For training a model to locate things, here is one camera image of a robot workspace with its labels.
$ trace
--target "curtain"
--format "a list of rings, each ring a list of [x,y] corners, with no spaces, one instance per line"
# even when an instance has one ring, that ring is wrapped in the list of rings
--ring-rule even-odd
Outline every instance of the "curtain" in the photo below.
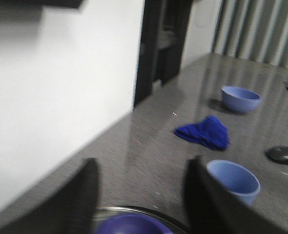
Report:
[[[223,0],[212,52],[288,68],[288,0]]]

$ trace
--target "blue cloth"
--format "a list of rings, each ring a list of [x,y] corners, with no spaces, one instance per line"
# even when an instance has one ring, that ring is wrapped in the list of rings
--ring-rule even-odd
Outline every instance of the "blue cloth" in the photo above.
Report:
[[[225,150],[229,144],[227,128],[215,116],[208,116],[197,124],[178,127],[174,134],[212,150]]]

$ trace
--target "glossy table surface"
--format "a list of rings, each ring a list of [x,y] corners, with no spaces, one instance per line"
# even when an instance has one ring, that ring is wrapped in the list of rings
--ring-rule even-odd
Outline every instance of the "glossy table surface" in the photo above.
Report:
[[[84,157],[101,168],[99,206],[142,206],[186,223],[182,184],[186,161],[227,159],[251,170],[262,190],[252,208],[288,230],[288,165],[264,155],[288,145],[288,69],[221,55],[196,61],[169,84],[61,165],[42,183],[0,213],[0,225],[27,212],[60,187]],[[221,86],[251,89],[263,98],[253,112],[237,115],[221,104]],[[173,134],[180,125],[216,116],[227,128],[223,152],[184,141]]]

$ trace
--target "computer mouse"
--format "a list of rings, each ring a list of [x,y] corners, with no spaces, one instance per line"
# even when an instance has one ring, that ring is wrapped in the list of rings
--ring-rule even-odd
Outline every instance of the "computer mouse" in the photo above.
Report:
[[[273,161],[288,164],[288,146],[274,146],[267,150],[266,155]]]

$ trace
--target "purple bowl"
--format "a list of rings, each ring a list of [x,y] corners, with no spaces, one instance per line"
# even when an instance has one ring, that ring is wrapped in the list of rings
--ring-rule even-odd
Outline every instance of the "purple bowl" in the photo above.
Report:
[[[173,234],[158,220],[144,214],[118,214],[105,220],[95,234]]]

